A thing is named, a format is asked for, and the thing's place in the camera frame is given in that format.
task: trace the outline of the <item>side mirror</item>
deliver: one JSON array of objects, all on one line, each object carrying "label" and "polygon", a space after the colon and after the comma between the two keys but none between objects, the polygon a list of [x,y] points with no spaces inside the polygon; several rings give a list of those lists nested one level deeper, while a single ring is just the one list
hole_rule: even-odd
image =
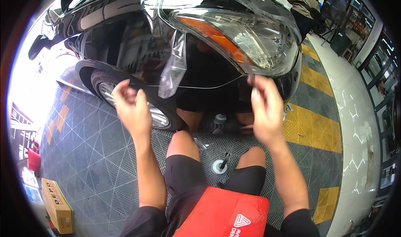
[{"label": "side mirror", "polygon": [[43,47],[47,48],[48,46],[49,46],[49,38],[44,34],[38,35],[29,49],[28,52],[29,59],[30,60],[35,59],[36,56],[41,52],[42,48]]}]

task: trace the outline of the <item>red object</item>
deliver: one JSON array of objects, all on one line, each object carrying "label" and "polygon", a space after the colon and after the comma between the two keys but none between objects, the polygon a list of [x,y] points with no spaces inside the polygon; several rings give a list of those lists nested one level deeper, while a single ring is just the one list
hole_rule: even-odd
[{"label": "red object", "polygon": [[28,149],[28,169],[39,172],[41,168],[41,156],[31,149]]},{"label": "red object", "polygon": [[208,187],[174,237],[262,237],[269,200]]}]

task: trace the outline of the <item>cardboard box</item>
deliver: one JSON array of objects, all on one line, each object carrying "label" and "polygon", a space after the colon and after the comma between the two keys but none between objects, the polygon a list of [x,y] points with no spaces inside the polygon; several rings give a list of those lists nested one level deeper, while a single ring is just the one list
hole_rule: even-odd
[{"label": "cardboard box", "polygon": [[42,199],[53,225],[60,234],[73,233],[74,211],[57,182],[42,178]]}]

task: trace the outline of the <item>knee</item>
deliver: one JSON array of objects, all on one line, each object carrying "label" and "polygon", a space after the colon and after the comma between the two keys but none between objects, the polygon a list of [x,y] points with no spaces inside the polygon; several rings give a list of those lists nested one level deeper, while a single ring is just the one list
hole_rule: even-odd
[{"label": "knee", "polygon": [[252,147],[239,158],[237,169],[248,166],[263,166],[266,168],[266,153],[259,146]]},{"label": "knee", "polygon": [[171,155],[185,155],[200,161],[198,145],[193,141],[191,135],[186,131],[174,133],[168,146],[166,158]]},{"label": "knee", "polygon": [[171,141],[182,141],[182,140],[186,140],[186,139],[192,139],[191,135],[189,135],[189,133],[187,131],[178,131],[176,133],[174,133],[173,138],[171,139]]}]

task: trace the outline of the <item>person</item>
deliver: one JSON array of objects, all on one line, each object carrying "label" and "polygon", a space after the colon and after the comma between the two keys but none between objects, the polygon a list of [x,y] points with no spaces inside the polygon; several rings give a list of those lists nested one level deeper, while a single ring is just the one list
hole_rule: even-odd
[{"label": "person", "polygon": [[[176,132],[168,146],[163,177],[151,147],[152,118],[146,94],[128,85],[128,80],[120,82],[113,97],[136,151],[139,209],[127,218],[120,236],[171,237],[208,187],[199,149],[186,131]],[[253,132],[270,152],[284,207],[281,230],[267,224],[264,236],[319,236],[311,220],[305,180],[282,133],[283,100],[272,79],[256,76],[251,103]],[[260,147],[249,149],[240,157],[223,189],[260,196],[266,176],[265,158]],[[167,192],[171,199],[166,210]]]},{"label": "person", "polygon": [[295,22],[297,23],[298,29],[301,33],[302,40],[305,39],[307,33],[313,29],[315,21],[310,15],[310,12],[298,2],[303,2],[310,8],[320,10],[318,0],[287,0],[288,3],[292,4],[291,14],[293,15]]}]

